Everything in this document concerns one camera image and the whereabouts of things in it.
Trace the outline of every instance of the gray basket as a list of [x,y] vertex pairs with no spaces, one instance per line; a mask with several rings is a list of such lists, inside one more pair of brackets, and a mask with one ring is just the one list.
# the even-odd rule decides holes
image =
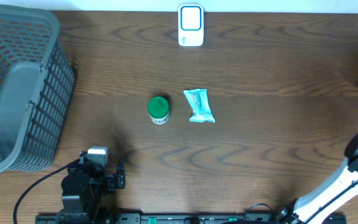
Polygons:
[[0,6],[0,172],[53,161],[74,74],[50,12]]

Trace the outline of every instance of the small jar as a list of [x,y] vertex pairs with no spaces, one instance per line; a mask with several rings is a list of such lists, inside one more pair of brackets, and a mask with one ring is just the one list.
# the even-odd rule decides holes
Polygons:
[[164,97],[156,96],[152,98],[147,108],[154,124],[165,124],[169,120],[169,104]]

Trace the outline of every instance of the white background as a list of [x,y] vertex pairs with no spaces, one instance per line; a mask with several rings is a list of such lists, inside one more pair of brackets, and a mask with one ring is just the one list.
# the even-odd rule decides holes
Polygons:
[[0,4],[48,10],[177,11],[198,3],[206,12],[358,13],[358,0],[0,0]]

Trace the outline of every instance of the wooden table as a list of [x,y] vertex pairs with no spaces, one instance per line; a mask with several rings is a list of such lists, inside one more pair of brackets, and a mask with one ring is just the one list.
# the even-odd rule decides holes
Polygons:
[[[21,193],[91,146],[125,160],[127,186],[107,203],[145,213],[278,208],[343,160],[358,132],[358,15],[206,13],[201,47],[180,47],[177,14],[55,12],[77,69],[54,165],[0,174],[0,223]],[[207,88],[216,123],[191,123],[183,90]],[[167,124],[147,102],[170,98]],[[66,172],[32,190],[19,223],[62,209]],[[358,223],[358,197],[340,211]]]

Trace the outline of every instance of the snack packet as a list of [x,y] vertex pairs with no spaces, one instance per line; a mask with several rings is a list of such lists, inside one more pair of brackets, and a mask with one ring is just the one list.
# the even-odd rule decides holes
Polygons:
[[208,104],[206,89],[185,90],[183,93],[193,110],[193,116],[190,118],[190,121],[201,123],[209,121],[215,123],[215,118]]

